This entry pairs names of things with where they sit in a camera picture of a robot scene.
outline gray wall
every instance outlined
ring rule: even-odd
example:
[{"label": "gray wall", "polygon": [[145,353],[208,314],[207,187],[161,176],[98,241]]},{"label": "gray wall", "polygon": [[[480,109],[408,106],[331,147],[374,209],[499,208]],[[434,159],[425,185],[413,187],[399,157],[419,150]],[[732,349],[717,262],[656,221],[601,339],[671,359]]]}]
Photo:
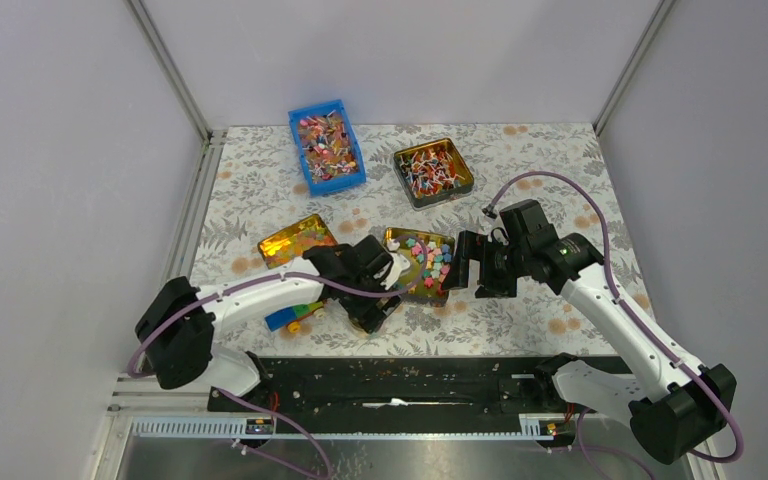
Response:
[{"label": "gray wall", "polygon": [[659,321],[737,376],[728,478],[768,478],[768,1],[679,2],[602,140]]},{"label": "gray wall", "polygon": [[333,98],[354,123],[592,121],[658,0],[145,3],[219,128]]},{"label": "gray wall", "polygon": [[198,148],[123,2],[0,2],[0,479],[80,475]]}]

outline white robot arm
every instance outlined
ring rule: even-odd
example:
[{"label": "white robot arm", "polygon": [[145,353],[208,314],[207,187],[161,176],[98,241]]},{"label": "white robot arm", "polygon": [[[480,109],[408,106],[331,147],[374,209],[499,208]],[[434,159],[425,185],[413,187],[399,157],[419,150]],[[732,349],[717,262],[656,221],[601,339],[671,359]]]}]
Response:
[{"label": "white robot arm", "polygon": [[545,283],[596,326],[635,377],[611,375],[561,354],[537,369],[547,403],[584,405],[629,426],[641,446],[667,464],[725,427],[723,415],[686,372],[696,374],[729,409],[736,380],[726,367],[707,368],[636,302],[623,301],[678,360],[668,358],[622,308],[628,293],[619,284],[608,285],[613,275],[606,275],[602,254],[580,234],[559,238],[536,201],[507,207],[499,216],[503,226],[491,235],[458,235],[443,289],[466,288],[473,260],[481,264],[477,298],[516,297],[520,277]]},{"label": "white robot arm", "polygon": [[313,278],[367,292],[387,292],[409,267],[404,257],[368,236],[355,246],[314,247],[303,257],[235,286],[196,288],[179,277],[166,283],[135,330],[145,342],[182,307],[201,303],[184,317],[185,321],[168,326],[146,348],[151,368],[164,389],[197,382],[243,396],[260,382],[261,372],[251,354],[220,345],[223,334],[247,319],[328,298],[339,301],[357,327],[375,332],[401,302],[398,296],[360,297]]}]

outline blue plastic bin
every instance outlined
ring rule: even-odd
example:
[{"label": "blue plastic bin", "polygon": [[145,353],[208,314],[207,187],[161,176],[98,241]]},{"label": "blue plastic bin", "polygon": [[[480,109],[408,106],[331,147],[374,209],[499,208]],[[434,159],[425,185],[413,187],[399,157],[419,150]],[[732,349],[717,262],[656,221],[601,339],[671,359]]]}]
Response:
[{"label": "blue plastic bin", "polygon": [[[310,170],[307,166],[307,160],[305,159],[305,152],[302,147],[302,139],[299,137],[299,121],[303,118],[313,115],[328,115],[335,110],[340,114],[341,117],[343,117],[343,122],[346,125],[346,133],[349,135],[349,140],[351,141],[352,149],[354,150],[355,158],[357,160],[358,172],[352,175],[336,177],[326,182],[313,183],[313,177],[310,174]],[[293,140],[296,141],[296,146],[299,149],[299,164],[302,167],[302,173],[305,176],[305,180],[307,180],[307,185],[312,196],[339,192],[340,190],[345,190],[349,187],[359,185],[366,181],[366,168],[363,166],[363,156],[361,154],[360,147],[358,146],[355,132],[352,129],[352,123],[349,121],[349,116],[346,115],[346,109],[343,107],[342,100],[334,100],[333,102],[320,103],[319,105],[314,105],[312,107],[300,108],[298,110],[291,111],[289,115],[290,131],[293,133]]]}]

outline patterned table cover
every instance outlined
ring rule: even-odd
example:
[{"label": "patterned table cover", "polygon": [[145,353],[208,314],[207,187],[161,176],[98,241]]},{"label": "patterned table cover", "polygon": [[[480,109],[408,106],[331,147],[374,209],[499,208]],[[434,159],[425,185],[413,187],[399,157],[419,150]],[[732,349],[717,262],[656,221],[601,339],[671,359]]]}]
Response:
[{"label": "patterned table cover", "polygon": [[[649,309],[643,281],[623,224],[598,140],[588,124],[358,125],[367,182],[325,197],[310,197],[288,127],[233,127],[213,186],[191,280],[210,285],[266,269],[257,243],[318,213],[337,240],[355,243],[387,227],[457,236],[488,232],[481,208],[499,187],[528,170],[562,173],[579,182],[605,211],[613,267],[635,300]],[[470,196],[414,211],[393,170],[392,154],[449,137],[476,178]],[[561,236],[578,231],[602,248],[596,215],[575,191],[546,178],[519,181],[499,207],[526,198],[543,205]],[[478,274],[473,265],[471,281]],[[336,302],[324,318],[310,317],[293,335],[270,332],[250,319],[223,343],[264,356],[470,356],[615,354],[593,325],[546,286],[520,280],[515,299],[473,298],[474,288],[452,292],[444,308],[403,303],[381,330],[366,336],[352,328]]]}]

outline purple cable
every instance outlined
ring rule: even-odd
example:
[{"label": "purple cable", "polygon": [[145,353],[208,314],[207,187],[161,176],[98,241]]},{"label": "purple cable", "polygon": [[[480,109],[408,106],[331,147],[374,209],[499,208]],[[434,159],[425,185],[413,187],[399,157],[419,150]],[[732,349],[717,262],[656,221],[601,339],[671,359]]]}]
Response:
[{"label": "purple cable", "polygon": [[[593,470],[596,470],[596,473],[601,475],[605,480],[611,480],[611,477],[608,476],[608,474],[605,473],[605,471],[602,470],[599,465],[596,465],[592,458],[590,458],[590,454],[587,453],[587,448],[584,448],[584,432],[581,431],[581,427],[584,425],[584,416],[587,415],[587,412],[589,411],[589,408],[585,408],[581,411],[581,413],[578,414],[578,424],[575,426],[575,436],[578,437],[578,448],[581,450],[581,453],[584,454],[584,458],[587,460],[587,463],[593,467]],[[654,480],[655,476],[648,472],[648,468],[646,470],[647,473],[649,473],[649,477]]]},{"label": "purple cable", "polygon": [[[394,239],[394,241],[401,243],[401,241],[403,239],[405,239],[405,238],[413,238],[414,240],[416,240],[416,243],[419,244],[420,248],[422,249],[423,258],[427,258],[428,257],[428,247],[425,246],[425,243],[422,240],[420,240],[417,237],[414,237],[413,235],[402,235],[402,236],[397,237],[396,239]],[[410,291],[411,288],[416,286],[419,283],[419,281],[422,280],[422,275],[425,273],[425,270],[426,270],[426,264],[425,264],[425,262],[419,262],[419,264],[420,264],[419,265],[419,273],[416,275],[416,278],[414,278],[411,281],[411,283],[409,283],[404,288],[401,288],[399,290],[395,290],[395,291],[392,291],[392,292],[367,292],[367,291],[364,291],[364,290],[358,290],[358,289],[355,289],[355,288],[352,288],[352,287],[349,287],[349,286],[346,286],[346,285],[342,285],[342,284],[334,282],[332,280],[328,280],[328,279],[325,279],[325,278],[317,277],[316,275],[310,275],[310,274],[301,273],[301,272],[289,272],[289,273],[284,275],[284,278],[285,279],[286,278],[304,278],[304,279],[307,279],[307,280],[313,280],[315,282],[319,282],[319,283],[322,283],[324,285],[328,285],[329,287],[336,288],[338,290],[342,290],[344,292],[351,293],[352,295],[358,295],[358,296],[361,296],[361,297],[389,298],[389,297],[395,297],[395,296],[398,296],[398,295],[402,295],[404,293],[408,293],[408,291]],[[271,282],[273,280],[281,280],[281,275],[276,273],[274,275],[266,275],[264,277],[259,277],[259,278],[254,278],[254,279],[251,279],[251,280],[246,280],[246,281],[241,282],[241,283],[239,283],[237,285],[234,285],[232,287],[226,288],[224,291],[222,291],[221,296],[225,297],[225,296],[228,296],[228,295],[233,295],[234,293],[237,293],[240,290],[244,290],[246,288],[250,288],[250,287],[253,287],[255,285],[260,285],[262,283]],[[144,372],[138,372],[137,371],[137,363],[140,360],[140,356],[142,356],[142,354],[145,353],[145,351],[149,347],[149,345],[151,345],[152,342],[157,340],[157,337],[159,337],[161,334],[163,334],[163,332],[165,332],[166,329],[168,329],[173,323],[175,323],[178,320],[180,320],[181,318],[183,318],[186,314],[190,313],[191,311],[195,310],[196,308],[199,308],[199,307],[201,307],[203,305],[206,305],[206,304],[208,304],[210,302],[216,301],[219,298],[220,298],[220,294],[219,293],[213,293],[213,294],[208,295],[208,296],[206,296],[204,298],[196,300],[195,302],[187,305],[186,307],[182,308],[181,310],[178,310],[172,316],[167,318],[163,323],[161,323],[160,326],[158,326],[153,332],[151,332],[151,334],[149,334],[149,336],[146,337],[145,341],[143,341],[140,344],[140,346],[137,347],[137,350],[134,351],[134,354],[131,355],[130,360],[128,360],[128,367],[127,367],[128,376],[130,376],[131,378],[144,378],[144,377],[148,377],[148,376],[154,375],[153,372],[148,371],[148,370],[146,370]],[[255,455],[258,455],[260,457],[266,458],[268,460],[272,460],[275,463],[283,465],[283,466],[285,466],[285,467],[287,467],[287,468],[289,468],[291,470],[294,470],[294,471],[296,471],[298,473],[301,473],[302,475],[307,475],[309,477],[313,477],[313,478],[317,478],[317,479],[321,479],[321,480],[327,480],[327,479],[329,479],[329,478],[334,476],[334,468],[331,465],[331,460],[328,459],[328,456],[325,454],[325,450],[322,449],[322,445],[320,445],[319,442],[317,442],[316,439],[313,438],[313,435],[311,435],[307,430],[302,428],[301,425],[299,425],[298,423],[296,423],[295,421],[293,421],[292,419],[290,419],[286,415],[280,414],[278,412],[273,412],[271,410],[266,410],[264,408],[258,407],[257,405],[253,405],[253,404],[243,400],[242,398],[235,397],[232,393],[230,393],[228,391],[225,391],[225,390],[222,390],[221,388],[219,388],[217,390],[222,392],[222,394],[225,395],[226,397],[230,398],[231,400],[237,402],[238,404],[240,404],[240,405],[242,405],[242,406],[244,406],[246,408],[249,408],[249,409],[254,410],[256,412],[265,413],[267,415],[278,417],[279,419],[289,423],[299,433],[304,435],[305,438],[307,438],[310,441],[311,444],[313,444],[313,447],[316,449],[317,452],[319,452],[319,455],[322,456],[322,460],[325,462],[325,467],[327,468],[328,473],[327,473],[326,476],[321,476],[321,475],[316,474],[316,473],[308,472],[308,471],[302,469],[301,467],[298,467],[298,466],[296,466],[296,465],[294,465],[294,464],[292,464],[292,463],[290,463],[290,462],[288,462],[286,460],[283,460],[281,458],[278,458],[278,457],[276,457],[274,455],[271,455],[269,453],[266,453],[266,452],[261,452],[261,451],[259,451],[257,449],[246,450],[247,452],[250,451],[250,452],[254,453]]]},{"label": "purple cable", "polygon": [[[554,450],[551,448],[526,448],[524,449],[527,452],[534,452],[534,453],[570,453],[570,452],[581,452],[583,451],[583,448],[581,445],[570,445],[569,447],[556,447]],[[599,445],[592,445],[587,447],[588,452],[599,452],[599,453],[609,453],[611,455],[617,455],[619,457],[624,457],[627,460],[630,460],[634,462],[638,467],[640,467],[641,470],[646,472],[646,474],[649,476],[649,478],[653,479],[655,478],[655,473],[650,469],[645,463],[643,463],[642,460],[635,457],[634,455],[631,455],[628,452],[624,452],[618,448],[612,448],[612,447],[602,447]],[[597,470],[599,470],[595,465],[593,465],[592,462],[590,462],[590,465]]]},{"label": "purple cable", "polygon": [[[401,241],[405,238],[413,238],[414,240],[416,240],[416,243],[419,244],[420,248],[422,248],[423,258],[428,258],[428,247],[425,246],[425,243],[423,243],[422,240],[420,240],[417,237],[414,237],[413,235],[402,235],[400,237],[396,237],[393,241],[401,243]],[[302,272],[289,272],[284,275],[284,278],[304,278],[306,280],[313,280],[314,282],[319,282],[319,283],[322,283],[323,285],[328,285],[329,287],[336,288],[337,290],[342,290],[344,292],[351,293],[352,295],[358,295],[361,297],[389,298],[389,297],[402,295],[404,293],[408,293],[408,291],[410,291],[411,288],[415,287],[419,283],[419,281],[422,280],[422,275],[425,273],[425,270],[426,270],[425,268],[426,264],[424,262],[419,262],[419,263],[420,263],[419,273],[416,275],[416,278],[414,278],[411,281],[411,283],[409,283],[404,288],[395,290],[392,292],[367,292],[364,290],[358,290],[356,288],[342,285],[340,283],[337,283],[332,280],[328,280],[326,278],[317,277],[316,275],[311,275],[311,274],[302,273]],[[265,277],[246,280],[244,282],[238,283],[237,285],[226,288],[222,292],[222,296],[227,297],[228,295],[233,295],[239,292],[240,290],[245,290],[246,288],[253,287],[255,285],[260,285],[261,283],[271,282],[273,280],[280,280],[280,279],[281,279],[281,275],[276,273],[274,275],[267,275]],[[140,356],[143,353],[145,353],[148,346],[151,345],[155,340],[157,340],[157,337],[162,335],[167,328],[169,328],[173,323],[180,320],[183,316],[195,310],[196,308],[204,306],[210,302],[216,301],[219,298],[220,298],[219,294],[214,293],[214,294],[208,295],[207,297],[198,299],[195,302],[182,308],[181,310],[178,310],[171,317],[167,318],[163,323],[161,323],[160,326],[158,326],[153,332],[151,332],[151,334],[148,337],[146,337],[145,341],[142,342],[139,347],[137,347],[137,350],[134,352],[134,354],[131,355],[131,359],[128,360],[128,367],[127,367],[128,376],[131,378],[144,378],[144,377],[149,377],[151,375],[154,375],[154,372],[150,372],[150,371],[145,371],[145,372],[137,371],[137,363],[139,363]]]},{"label": "purple cable", "polygon": [[608,288],[610,288],[611,294],[614,296],[614,299],[617,300],[617,303],[620,305],[620,307],[622,307],[623,311],[625,311],[625,313],[628,314],[629,318],[631,318],[631,321],[634,322],[635,325],[637,325],[637,328],[639,328],[640,331],[642,331],[643,334],[646,335],[646,338],[648,338],[649,341],[655,344],[655,346],[658,347],[658,350],[660,350],[664,355],[666,355],[666,357],[669,358],[671,362],[673,362],[676,365],[679,365],[679,368],[681,369],[681,371],[684,372],[688,377],[690,377],[693,383],[695,383],[697,386],[699,386],[700,389],[702,389],[703,392],[705,392],[705,395],[707,395],[708,398],[711,400],[711,402],[714,404],[714,406],[717,407],[717,410],[719,410],[719,412],[723,415],[723,418],[726,419],[726,422],[731,428],[732,433],[734,433],[735,445],[734,445],[734,452],[732,452],[731,455],[728,455],[725,457],[714,457],[712,455],[708,455],[707,453],[703,453],[698,450],[691,450],[691,453],[703,460],[708,460],[709,462],[714,462],[714,463],[731,463],[731,462],[737,461],[743,455],[743,449],[744,449],[743,432],[740,430],[740,426],[737,424],[737,420],[734,418],[731,412],[729,412],[726,406],[723,405],[723,402],[721,402],[720,399],[717,398],[717,395],[708,387],[708,385],[705,384],[704,381],[702,381],[699,375],[697,375],[696,372],[694,372],[690,367],[682,363],[681,359],[675,353],[673,353],[669,349],[669,347],[664,345],[664,343],[655,335],[655,333],[648,326],[646,326],[645,323],[643,323],[643,320],[641,320],[640,317],[638,317],[637,314],[634,313],[634,310],[631,308],[631,306],[625,300],[620,298],[619,289],[617,289],[616,282],[614,281],[614,273],[611,270],[611,242],[608,234],[608,222],[605,220],[605,215],[602,213],[602,210],[596,204],[596,201],[593,200],[593,197],[591,197],[586,191],[584,191],[583,188],[581,188],[580,185],[572,181],[570,178],[567,178],[563,175],[560,175],[554,172],[534,171],[534,172],[526,172],[526,173],[517,175],[516,177],[509,180],[508,183],[502,186],[502,188],[499,190],[499,193],[497,193],[496,196],[493,197],[493,200],[490,201],[489,209],[493,210],[496,207],[496,204],[502,198],[502,195],[505,194],[505,192],[508,190],[508,188],[510,188],[511,185],[518,182],[519,180],[522,180],[523,178],[534,177],[534,176],[546,176],[546,177],[557,178],[558,180],[561,180],[565,182],[567,185],[574,188],[578,193],[581,194],[581,196],[584,197],[585,200],[587,200],[587,203],[590,204],[590,206],[593,208],[593,211],[596,212],[596,215],[599,217],[599,223],[602,227],[602,244],[604,245],[604,249],[605,249],[605,253],[604,253],[605,279],[608,282]]},{"label": "purple cable", "polygon": [[255,412],[258,412],[258,413],[263,413],[263,414],[270,415],[270,416],[273,416],[273,417],[278,417],[279,419],[289,423],[290,426],[295,428],[297,432],[299,432],[302,435],[304,435],[305,438],[307,438],[308,441],[310,441],[311,445],[313,445],[313,448],[315,448],[316,451],[319,452],[319,456],[322,457],[322,460],[325,462],[325,469],[328,471],[328,473],[326,473],[325,475],[320,475],[318,473],[309,472],[309,471],[304,470],[301,467],[299,467],[299,466],[297,466],[297,465],[295,465],[293,463],[288,462],[287,460],[284,460],[283,458],[276,457],[275,455],[272,455],[271,453],[261,452],[260,450],[258,450],[256,448],[246,448],[246,447],[243,447],[245,449],[244,451],[246,453],[253,453],[253,454],[255,454],[255,455],[259,456],[259,457],[265,458],[267,460],[271,460],[271,461],[273,461],[275,463],[278,463],[280,465],[283,465],[283,466],[289,468],[290,470],[298,472],[298,473],[300,473],[300,474],[302,474],[302,475],[304,475],[306,477],[316,478],[316,479],[319,479],[319,480],[328,480],[329,478],[334,476],[334,466],[331,464],[331,460],[328,459],[328,455],[325,454],[325,450],[322,448],[322,445],[320,445],[319,442],[316,441],[315,438],[313,438],[313,435],[311,435],[310,432],[308,432],[307,430],[302,428],[302,426],[299,425],[298,423],[296,423],[293,419],[291,419],[290,417],[288,417],[288,416],[286,416],[286,415],[284,415],[282,413],[278,413],[278,412],[274,412],[272,410],[267,410],[265,408],[258,407],[257,405],[254,405],[252,403],[249,403],[249,402],[243,400],[242,398],[234,396],[234,394],[232,394],[231,392],[229,392],[227,390],[223,390],[221,388],[217,388],[217,390],[219,390],[219,392],[222,393],[222,395],[225,395],[226,397],[228,397],[231,400],[237,402],[238,404],[242,405],[243,407],[246,407],[246,408],[248,408],[250,410],[254,410]]}]

